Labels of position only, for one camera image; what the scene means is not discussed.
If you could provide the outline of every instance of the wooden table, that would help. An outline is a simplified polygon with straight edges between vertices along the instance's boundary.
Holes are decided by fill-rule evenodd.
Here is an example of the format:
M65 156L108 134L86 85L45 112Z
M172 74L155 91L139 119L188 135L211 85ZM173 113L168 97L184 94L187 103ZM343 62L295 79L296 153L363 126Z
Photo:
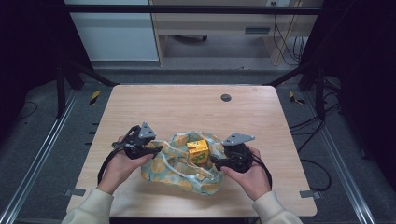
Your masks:
M230 94L224 102L220 96ZM97 173L110 152L111 143L136 124L146 121L157 140L174 133L203 131L226 139L231 133L251 134L248 142L261 150L273 176L273 190L280 202L300 217L317 212L303 167L290 135L276 90L269 86L120 85L110 95L76 188L83 197L72 196L70 209L78 206L96 187ZM140 169L134 171L114 193L113 217L256 217L253 201L229 177L212 196L149 182Z

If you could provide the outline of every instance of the printed plastic bag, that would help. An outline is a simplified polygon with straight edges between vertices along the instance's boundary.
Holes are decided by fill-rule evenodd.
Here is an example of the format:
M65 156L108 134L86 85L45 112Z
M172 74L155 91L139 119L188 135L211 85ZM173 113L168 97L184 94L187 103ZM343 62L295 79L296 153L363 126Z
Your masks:
M202 161L208 154L197 154L191 157L191 148L188 143L206 140L208 154L218 158L226 158L221 141L211 133L188 132L176 133L170 142L153 140L147 147L163 146L157 156L142 166L141 175L143 178L171 185L179 189L191 191L203 195L216 193L223 181L223 172L218 171L209 158L205 162L195 164L195 161Z

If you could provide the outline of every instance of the black cable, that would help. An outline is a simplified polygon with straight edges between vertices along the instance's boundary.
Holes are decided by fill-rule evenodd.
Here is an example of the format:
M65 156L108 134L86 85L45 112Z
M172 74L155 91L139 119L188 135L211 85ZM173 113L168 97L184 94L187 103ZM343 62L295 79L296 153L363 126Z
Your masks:
M98 185L102 181L103 174L105 173L105 169L107 168L108 163L116 156L117 153L119 153L120 151L123 151L123 150L124 150L124 148L121 148L121 149L116 148L108 154L108 156L106 157L105 161L103 162L103 164L99 170L99 173L98 173Z
M283 55L282 51L280 50L279 45L276 43L275 32L277 31L277 32L279 33L279 35L280 35L280 38L281 38L282 41L283 41L283 44L284 44L286 50L287 50L288 53L289 53L290 57L291 57L295 62L297 62L297 63L300 62L300 60L295 59L295 58L293 57L293 55L290 53L289 47L288 47L288 45L287 45L287 43L286 43L286 40L285 40L285 38L283 37L282 33L280 33L280 29L279 29L279 27L277 26L276 14L274 14L274 19L275 19L275 22L274 22L273 39L274 39L274 43L275 43L275 45L276 45L276 48L279 50L279 53L280 53L280 55L282 56L283 61L284 61L285 64L287 64L287 65L299 65L299 64L288 63L288 62L286 61L285 56Z
M262 159L261 159L260 157L254 155L254 154L251 154L251 155L253 156L253 158L251 158L251 157L249 157L249 156L247 156L247 155L244 155L244 154L242 154L242 153L233 152L233 151L230 151L229 153L232 154L232 155L235 155L235 156L237 156L237 157L244 158L244 159L246 159L246 160L250 160L250 161L255 161L255 162L257 162L257 164L260 165L260 167L264 170L265 174L267 175L267 177L268 177L268 183L270 184L270 187L272 188L272 183L273 183L273 181L272 181L272 175L271 175L270 171L269 171L268 168L265 166L264 162L262 161Z
M30 116L32 116L36 111L37 111L37 109L38 109L38 105L36 104L36 103L34 103L34 102L30 102L30 101L27 101L27 102L25 102L26 104L32 104L32 105L34 105L35 106L35 109L33 110L33 112L31 112L30 114L28 114L28 115L25 115L25 116L23 116L23 117L20 117L20 118L15 118L15 119L26 119L26 118L28 118L28 117L30 117Z
M277 50L279 50L279 53L280 53L280 55L282 56L282 59L283 59L283 61L285 62L285 64L287 64L287 65L298 65L298 64L288 63L288 62L286 61L286 59L285 59L285 56L284 56L283 53L282 53L282 50L279 48L279 46L278 46L277 43L276 43L275 32L276 32L276 30L278 30L279 28L277 27L276 14L274 15L274 17L275 17L275 24L274 24L274 29L275 29L275 30L274 30L274 33L273 33L273 39L274 39L275 46L276 46ZM285 43L286 49L287 49L288 52L290 53L289 48L288 48L288 46L286 45L286 41L283 39L283 35L280 34L280 37L282 38L283 42Z
M308 163L312 163L314 165L316 165L317 167L319 167L321 170L323 170L324 173L326 173L326 176L328 177L329 182L327 183L326 187L322 188L322 189L318 189L318 188L313 188L311 186L309 186L309 188L316 190L316 191L325 191L328 190L331 186L332 186L332 176L330 175L330 173L326 170L326 168L324 168L322 165L320 165L319 163L315 162L315 161L310 161L310 160L305 160L305 159L301 159L300 161L302 162L308 162Z
M297 152L300 153L300 151L305 147L305 145L315 136L315 134L324 126L324 120L319 124L319 126L315 129L315 131L309 136L308 139L297 149Z
M334 104L334 105L330 106L329 108L327 108L327 109L325 110L325 113L326 113L327 115L330 115L335 109L338 109L337 106L339 106L339 105L340 105L340 104L337 103L337 104ZM299 123L299 124L290 126L289 129L290 129L291 132L295 132L295 131L301 130L302 128L308 126L309 124L312 124L312 123L315 122L316 120L318 120L318 116L314 116L312 119L308 119L308 120L303 121L303 122L301 122L301 123Z

